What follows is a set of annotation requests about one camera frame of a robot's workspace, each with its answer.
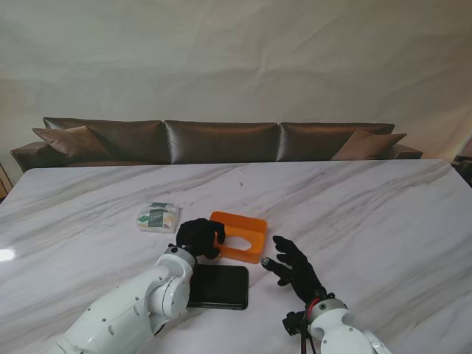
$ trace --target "marble table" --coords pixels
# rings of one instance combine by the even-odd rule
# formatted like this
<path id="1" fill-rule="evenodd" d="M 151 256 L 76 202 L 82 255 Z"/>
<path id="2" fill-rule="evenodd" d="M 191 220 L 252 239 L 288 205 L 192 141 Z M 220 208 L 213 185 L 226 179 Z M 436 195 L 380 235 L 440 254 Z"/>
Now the marble table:
<path id="1" fill-rule="evenodd" d="M 137 230 L 146 201 L 266 219 L 393 353 L 471 351 L 472 189 L 441 160 L 394 160 L 31 170 L 0 206 L 0 353 L 40 351 L 154 264 L 174 236 Z M 281 321 L 301 301 L 245 265 L 247 310 L 189 310 L 144 353 L 297 353 Z"/>

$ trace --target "orange container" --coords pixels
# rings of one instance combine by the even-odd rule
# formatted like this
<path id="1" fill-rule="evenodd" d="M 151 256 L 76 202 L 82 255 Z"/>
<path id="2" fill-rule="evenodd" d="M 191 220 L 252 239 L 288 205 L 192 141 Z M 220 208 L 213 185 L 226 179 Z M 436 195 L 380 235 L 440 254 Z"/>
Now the orange container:
<path id="1" fill-rule="evenodd" d="M 266 241 L 267 221 L 246 216 L 213 212 L 210 220 L 224 224 L 226 237 L 241 237 L 251 244 L 249 249 L 233 249 L 215 241 L 220 256 L 247 263 L 259 263 Z"/>

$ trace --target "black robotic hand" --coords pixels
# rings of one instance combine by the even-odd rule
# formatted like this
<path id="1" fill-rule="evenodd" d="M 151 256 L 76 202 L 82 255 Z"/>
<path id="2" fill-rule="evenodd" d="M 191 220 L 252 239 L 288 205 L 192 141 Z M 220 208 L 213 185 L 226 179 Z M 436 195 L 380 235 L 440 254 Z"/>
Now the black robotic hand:
<path id="1" fill-rule="evenodd" d="M 176 242 L 178 247 L 193 257 L 203 255 L 214 260 L 220 254 L 220 250 L 215 248 L 215 236 L 218 243 L 224 242 L 224 225 L 202 218 L 183 223 L 177 232 Z"/>
<path id="2" fill-rule="evenodd" d="M 274 272 L 279 278 L 279 286 L 292 284 L 296 295 L 305 303 L 315 298 L 323 300 L 327 297 L 326 289 L 318 280 L 313 266 L 307 257 L 295 246 L 291 240 L 282 236 L 274 236 L 275 249 L 281 254 L 277 255 L 280 262 L 291 266 L 291 269 L 270 258 L 263 258 L 262 265 L 268 271 Z"/>

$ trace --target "phone screen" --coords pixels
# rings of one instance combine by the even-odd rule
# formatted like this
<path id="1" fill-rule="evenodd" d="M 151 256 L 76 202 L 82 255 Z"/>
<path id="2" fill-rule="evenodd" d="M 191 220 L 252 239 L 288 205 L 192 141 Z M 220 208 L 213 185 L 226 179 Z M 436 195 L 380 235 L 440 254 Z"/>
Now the phone screen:
<path id="1" fill-rule="evenodd" d="M 249 273 L 246 267 L 200 264 L 190 280 L 190 308 L 248 307 Z"/>

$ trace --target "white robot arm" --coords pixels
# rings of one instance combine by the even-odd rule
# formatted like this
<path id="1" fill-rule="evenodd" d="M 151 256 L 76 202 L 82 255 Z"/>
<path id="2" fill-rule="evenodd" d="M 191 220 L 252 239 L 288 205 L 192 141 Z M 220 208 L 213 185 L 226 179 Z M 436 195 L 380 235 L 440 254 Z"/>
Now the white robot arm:
<path id="1" fill-rule="evenodd" d="M 320 340 L 322 354 L 392 354 L 372 332 L 354 327 L 341 300 L 326 299 L 309 309 L 308 332 Z"/>
<path id="2" fill-rule="evenodd" d="M 196 259 L 170 247 L 152 269 L 92 303 L 45 354 L 134 354 L 187 307 Z"/>
<path id="3" fill-rule="evenodd" d="M 327 294 L 313 266 L 291 240 L 281 236 L 273 239 L 276 250 L 282 252 L 277 259 L 291 268 L 270 258 L 263 258 L 261 263 L 280 278 L 280 286 L 291 284 L 306 304 L 305 311 L 290 312 L 282 321 L 291 336 L 302 337 L 302 353 L 306 353 L 306 339 L 310 339 L 315 349 L 313 337 L 321 343 L 321 354 L 391 354 L 371 332 L 354 327 L 354 317 L 346 305 L 333 293 Z"/>

